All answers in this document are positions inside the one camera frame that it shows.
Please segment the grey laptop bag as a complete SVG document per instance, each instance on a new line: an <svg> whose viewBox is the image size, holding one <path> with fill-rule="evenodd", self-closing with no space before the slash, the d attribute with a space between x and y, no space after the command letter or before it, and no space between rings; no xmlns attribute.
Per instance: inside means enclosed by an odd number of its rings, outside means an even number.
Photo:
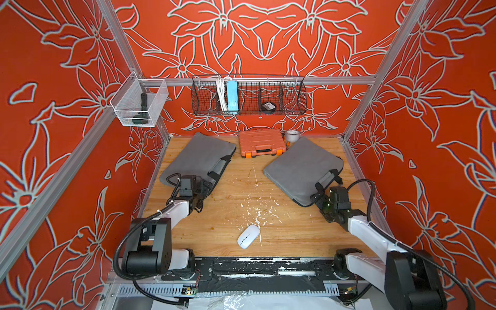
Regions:
<svg viewBox="0 0 496 310"><path fill-rule="evenodd" d="M333 183L343 184L342 158L326 151L310 139L300 138L283 155L271 162L263 174L294 203L310 207Z"/></svg>
<svg viewBox="0 0 496 310"><path fill-rule="evenodd" d="M164 185L175 186L176 181L173 184L167 181L170 175L178 173L183 178L195 175L216 187L235 151L234 143L196 133L159 180Z"/></svg>

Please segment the white computer mouse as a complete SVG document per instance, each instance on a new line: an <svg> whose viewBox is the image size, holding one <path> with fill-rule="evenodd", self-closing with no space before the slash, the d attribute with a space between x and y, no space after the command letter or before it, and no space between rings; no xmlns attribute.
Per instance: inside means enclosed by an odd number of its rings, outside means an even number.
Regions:
<svg viewBox="0 0 496 310"><path fill-rule="evenodd" d="M248 226L238 237L237 244L242 249L247 249L260 235L260 228L255 225Z"/></svg>

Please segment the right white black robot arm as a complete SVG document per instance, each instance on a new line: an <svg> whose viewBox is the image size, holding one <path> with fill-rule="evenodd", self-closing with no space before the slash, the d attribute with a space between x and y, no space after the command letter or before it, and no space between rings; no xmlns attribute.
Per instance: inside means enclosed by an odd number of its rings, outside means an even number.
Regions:
<svg viewBox="0 0 496 310"><path fill-rule="evenodd" d="M382 291L394 309L447 309L448 302L440 282L443 273L466 298L467 309L475 309L471 293L447 268L436 263L426 251L415 250L379 228L371 219L371 211L362 212L351 206L350 187L339 185L328 190L316 183L314 203L329 223L338 223L347 232L366 244L377 259L355 248L336 252L332 271L340 279L356 275L368 287Z"/></svg>

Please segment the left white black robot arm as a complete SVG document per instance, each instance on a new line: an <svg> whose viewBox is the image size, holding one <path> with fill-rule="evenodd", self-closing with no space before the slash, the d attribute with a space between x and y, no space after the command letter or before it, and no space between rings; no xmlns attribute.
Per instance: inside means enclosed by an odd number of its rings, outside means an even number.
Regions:
<svg viewBox="0 0 496 310"><path fill-rule="evenodd" d="M129 232L118 244L112 268L116 275L130 280L143 296L155 302L176 307L188 307L189 299L166 300L149 293L138 282L146 278L179 271L185 277L196 274L195 255L191 249L173 249L173 228L196 211L201 213L204 200L212 193L215 183L198 175L174 173L166 177L173 192L165 207L151 216L132 221Z"/></svg>

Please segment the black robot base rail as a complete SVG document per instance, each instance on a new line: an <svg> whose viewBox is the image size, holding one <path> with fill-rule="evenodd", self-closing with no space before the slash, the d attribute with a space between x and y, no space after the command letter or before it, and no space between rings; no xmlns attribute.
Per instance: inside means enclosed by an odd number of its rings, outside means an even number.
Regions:
<svg viewBox="0 0 496 310"><path fill-rule="evenodd" d="M159 284L186 284L199 293L337 295L367 286L359 276L336 277L332 258L308 257L198 257L188 280L172 271L157 276Z"/></svg>

